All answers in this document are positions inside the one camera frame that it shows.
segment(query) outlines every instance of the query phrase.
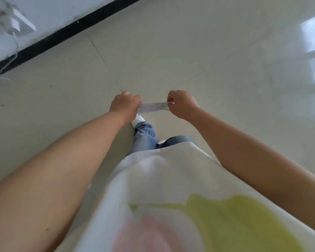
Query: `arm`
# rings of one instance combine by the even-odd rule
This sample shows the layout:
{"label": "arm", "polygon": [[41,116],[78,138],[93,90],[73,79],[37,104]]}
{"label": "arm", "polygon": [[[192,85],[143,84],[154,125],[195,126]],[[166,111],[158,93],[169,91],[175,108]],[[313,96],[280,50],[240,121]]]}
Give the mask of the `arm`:
{"label": "arm", "polygon": [[202,110],[184,91],[168,95],[170,111],[190,122],[222,166],[315,230],[315,175],[259,140]]}
{"label": "arm", "polygon": [[0,251],[51,251],[64,237],[94,174],[140,96],[64,135],[0,182]]}

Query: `cable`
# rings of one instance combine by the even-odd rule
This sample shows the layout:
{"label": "cable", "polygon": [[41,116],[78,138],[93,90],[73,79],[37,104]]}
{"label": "cable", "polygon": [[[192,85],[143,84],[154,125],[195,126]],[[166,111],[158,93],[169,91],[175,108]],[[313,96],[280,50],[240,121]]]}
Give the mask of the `cable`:
{"label": "cable", "polygon": [[1,70],[0,70],[0,79],[9,80],[9,81],[10,81],[10,79],[5,78],[5,77],[2,77],[2,76],[1,76],[1,73],[2,73],[2,72],[4,71],[4,69],[6,69],[15,59],[17,59],[17,53],[19,52],[20,45],[19,45],[18,42],[17,42],[17,38],[16,38],[16,35],[15,35],[15,32],[13,32],[13,40],[14,40],[14,43],[16,44],[16,49],[15,49],[14,57],[13,57],[11,60],[9,60],[9,62],[8,62],[4,67],[2,67]]}

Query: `wall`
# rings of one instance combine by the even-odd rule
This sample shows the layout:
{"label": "wall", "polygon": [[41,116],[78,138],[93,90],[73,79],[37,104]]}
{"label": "wall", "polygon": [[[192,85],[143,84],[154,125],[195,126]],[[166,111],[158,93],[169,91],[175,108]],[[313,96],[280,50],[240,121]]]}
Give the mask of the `wall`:
{"label": "wall", "polygon": [[[114,0],[13,0],[37,31],[18,38],[22,49]],[[0,28],[0,61],[15,52],[10,35]]]}

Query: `glossy floor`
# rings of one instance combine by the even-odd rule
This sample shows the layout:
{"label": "glossy floor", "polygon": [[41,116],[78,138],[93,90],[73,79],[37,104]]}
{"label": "glossy floor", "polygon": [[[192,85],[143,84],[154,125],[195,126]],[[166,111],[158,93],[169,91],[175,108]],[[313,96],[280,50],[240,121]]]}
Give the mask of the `glossy floor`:
{"label": "glossy floor", "polygon": [[[141,0],[0,80],[0,180],[121,90],[165,101],[190,91],[222,120],[315,173],[315,0]],[[189,134],[171,113],[144,116],[159,139]],[[129,150],[126,126],[76,220]]]}

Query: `shoe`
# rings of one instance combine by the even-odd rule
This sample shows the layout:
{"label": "shoe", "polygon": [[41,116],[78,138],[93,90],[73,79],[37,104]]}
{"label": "shoe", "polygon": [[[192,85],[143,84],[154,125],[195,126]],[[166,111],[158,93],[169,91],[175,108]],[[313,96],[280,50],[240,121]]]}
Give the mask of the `shoe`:
{"label": "shoe", "polygon": [[135,127],[138,123],[144,122],[144,121],[145,119],[139,114],[137,114],[137,116],[135,117],[135,120],[133,120],[131,123],[132,123],[132,126]]}

